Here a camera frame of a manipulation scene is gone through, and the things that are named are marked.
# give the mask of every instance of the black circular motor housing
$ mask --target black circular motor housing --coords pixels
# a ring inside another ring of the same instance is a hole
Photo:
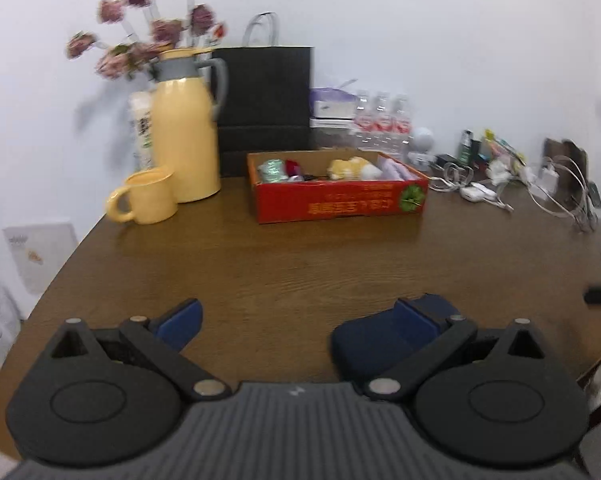
[[[94,343],[86,355],[43,353],[18,387],[7,425],[23,456],[80,468],[112,464],[151,449],[177,425],[181,400],[169,381],[111,361]]]
[[[508,328],[480,362],[417,391],[414,412],[434,444],[467,462],[530,468],[569,455],[587,431],[583,392],[540,334]]]

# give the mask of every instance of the yellow plush toy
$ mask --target yellow plush toy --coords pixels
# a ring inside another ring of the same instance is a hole
[[[349,160],[333,160],[327,168],[331,180],[360,180],[361,172],[366,166],[375,166],[360,156],[353,156]]]

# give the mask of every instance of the brown tabletop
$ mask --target brown tabletop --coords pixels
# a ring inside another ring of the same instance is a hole
[[[184,298],[204,306],[184,355],[242,380],[335,381],[330,332],[399,296],[440,294],[479,326],[529,317],[577,377],[601,357],[601,310],[582,299],[601,282],[601,225],[577,232],[511,187],[514,213],[430,192],[422,216],[259,225],[247,181],[182,205],[153,226],[102,219],[43,295],[0,372],[0,451],[18,454],[5,407],[63,320],[116,326]]]

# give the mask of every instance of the red cardboard box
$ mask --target red cardboard box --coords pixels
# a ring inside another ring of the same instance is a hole
[[[307,174],[325,176],[332,160],[360,156],[377,165],[381,152],[353,148],[317,152],[249,153],[247,166],[256,200],[258,222],[295,222],[340,216],[375,216],[420,213],[423,210],[429,178],[404,165],[415,180],[314,180],[269,184],[261,182],[258,166],[271,158],[295,160]]]

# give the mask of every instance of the yellow thermos jug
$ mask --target yellow thermos jug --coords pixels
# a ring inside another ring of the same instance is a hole
[[[174,195],[180,203],[220,189],[216,118],[227,96],[227,67],[222,59],[196,60],[200,52],[168,50],[156,63],[158,85],[151,107],[154,163],[173,172]],[[208,66],[216,70],[216,104],[200,74]]]

